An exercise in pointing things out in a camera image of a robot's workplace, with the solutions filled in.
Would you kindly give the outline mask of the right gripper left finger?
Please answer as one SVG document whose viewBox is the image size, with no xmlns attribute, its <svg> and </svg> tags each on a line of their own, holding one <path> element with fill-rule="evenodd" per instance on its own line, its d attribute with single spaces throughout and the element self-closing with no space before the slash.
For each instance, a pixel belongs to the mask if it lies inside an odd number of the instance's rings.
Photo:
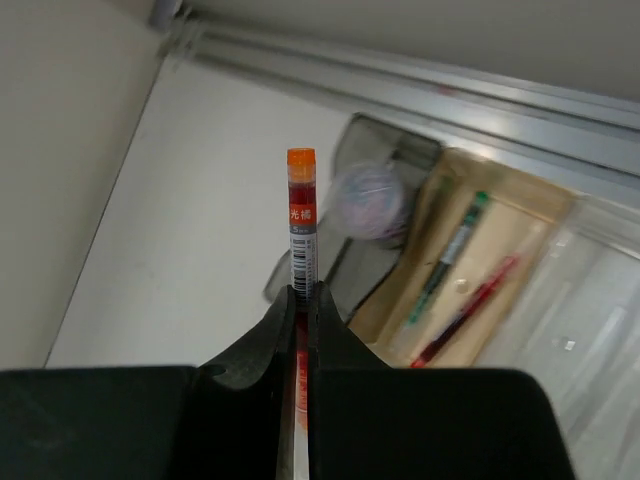
<svg viewBox="0 0 640 480">
<path fill-rule="evenodd" d="M 9 370 L 5 479 L 273 479 L 296 302 L 200 366 Z"/>
</svg>

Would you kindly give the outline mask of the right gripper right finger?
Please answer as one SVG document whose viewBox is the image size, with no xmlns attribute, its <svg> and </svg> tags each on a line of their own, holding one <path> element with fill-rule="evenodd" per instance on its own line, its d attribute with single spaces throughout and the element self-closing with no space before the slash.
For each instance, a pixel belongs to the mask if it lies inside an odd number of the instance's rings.
<svg viewBox="0 0 640 480">
<path fill-rule="evenodd" d="M 551 404 L 530 375 L 393 368 L 341 320 L 319 284 L 309 311 L 314 479 L 571 479 Z"/>
</svg>

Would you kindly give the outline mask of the green pen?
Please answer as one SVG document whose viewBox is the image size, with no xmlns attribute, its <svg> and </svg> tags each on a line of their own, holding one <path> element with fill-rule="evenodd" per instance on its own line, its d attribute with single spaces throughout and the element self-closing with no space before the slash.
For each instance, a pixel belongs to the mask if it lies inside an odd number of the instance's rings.
<svg viewBox="0 0 640 480">
<path fill-rule="evenodd" d="M 444 252 L 439 257 L 429 278 L 425 282 L 420 295 L 403 324 L 403 329 L 410 329 L 420 319 L 429 301 L 445 280 L 449 269 L 457 260 L 458 256 L 466 247 L 470 240 L 474 229 L 482 217 L 487 204 L 489 203 L 489 194 L 485 191 L 477 191 L 473 202 L 465 211 L 464 217 L 457 227 L 452 239 L 447 244 Z"/>
</svg>

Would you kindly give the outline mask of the orange red pen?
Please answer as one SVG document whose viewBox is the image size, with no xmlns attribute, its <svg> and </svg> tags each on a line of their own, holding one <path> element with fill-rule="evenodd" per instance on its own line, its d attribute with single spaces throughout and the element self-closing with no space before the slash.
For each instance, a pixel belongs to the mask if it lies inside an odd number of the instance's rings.
<svg viewBox="0 0 640 480">
<path fill-rule="evenodd" d="M 315 150 L 288 150 L 287 173 L 291 286 L 296 298 L 293 477 L 308 479 L 308 310 L 318 282 Z"/>
</svg>

